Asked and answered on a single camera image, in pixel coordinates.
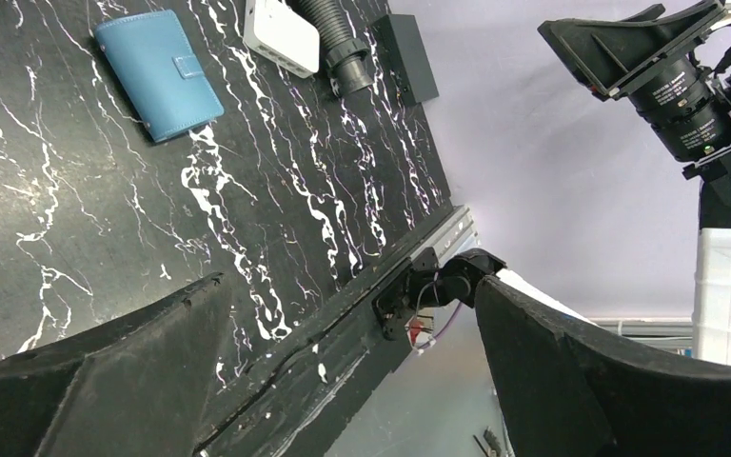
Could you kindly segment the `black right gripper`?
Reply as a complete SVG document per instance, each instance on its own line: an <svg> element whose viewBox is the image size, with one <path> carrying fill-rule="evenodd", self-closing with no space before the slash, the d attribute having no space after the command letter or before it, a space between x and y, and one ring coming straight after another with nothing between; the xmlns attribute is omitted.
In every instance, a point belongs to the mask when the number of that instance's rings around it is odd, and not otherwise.
<svg viewBox="0 0 731 457"><path fill-rule="evenodd" d="M721 1L663 16L655 4L620 21L548 20L538 33L573 78L600 100L627 97L680 163L731 145L731 76L724 94L686 57L725 17Z"/></svg>

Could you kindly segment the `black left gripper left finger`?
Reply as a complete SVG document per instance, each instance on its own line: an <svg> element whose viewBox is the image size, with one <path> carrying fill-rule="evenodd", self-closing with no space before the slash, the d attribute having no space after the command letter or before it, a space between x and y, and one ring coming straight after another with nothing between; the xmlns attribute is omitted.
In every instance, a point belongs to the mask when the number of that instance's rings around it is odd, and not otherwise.
<svg viewBox="0 0 731 457"><path fill-rule="evenodd" d="M189 456L227 335L215 273L0 362L0 456Z"/></svg>

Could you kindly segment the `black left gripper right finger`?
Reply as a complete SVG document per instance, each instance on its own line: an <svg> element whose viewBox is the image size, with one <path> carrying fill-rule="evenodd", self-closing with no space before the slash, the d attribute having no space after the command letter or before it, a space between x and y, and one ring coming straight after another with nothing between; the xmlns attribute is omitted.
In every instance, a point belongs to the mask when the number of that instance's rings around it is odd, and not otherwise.
<svg viewBox="0 0 731 457"><path fill-rule="evenodd" d="M518 456L731 456L731 367L652 348L489 276L475 313Z"/></svg>

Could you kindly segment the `light blue card holder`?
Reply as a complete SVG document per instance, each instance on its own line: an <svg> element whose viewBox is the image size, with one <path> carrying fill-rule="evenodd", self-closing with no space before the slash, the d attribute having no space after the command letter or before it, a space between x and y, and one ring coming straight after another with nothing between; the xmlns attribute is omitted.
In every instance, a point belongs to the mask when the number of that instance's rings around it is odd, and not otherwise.
<svg viewBox="0 0 731 457"><path fill-rule="evenodd" d="M224 114L174 11L104 22L94 29L94 38L153 142Z"/></svg>

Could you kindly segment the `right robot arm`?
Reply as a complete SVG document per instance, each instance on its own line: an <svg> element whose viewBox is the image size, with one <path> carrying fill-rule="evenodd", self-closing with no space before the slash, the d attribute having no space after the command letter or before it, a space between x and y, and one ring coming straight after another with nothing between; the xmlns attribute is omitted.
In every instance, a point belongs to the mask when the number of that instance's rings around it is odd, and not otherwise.
<svg viewBox="0 0 731 457"><path fill-rule="evenodd" d="M731 1L547 20L538 31L581 85L629 101L683 177L700 180L693 353L731 366Z"/></svg>

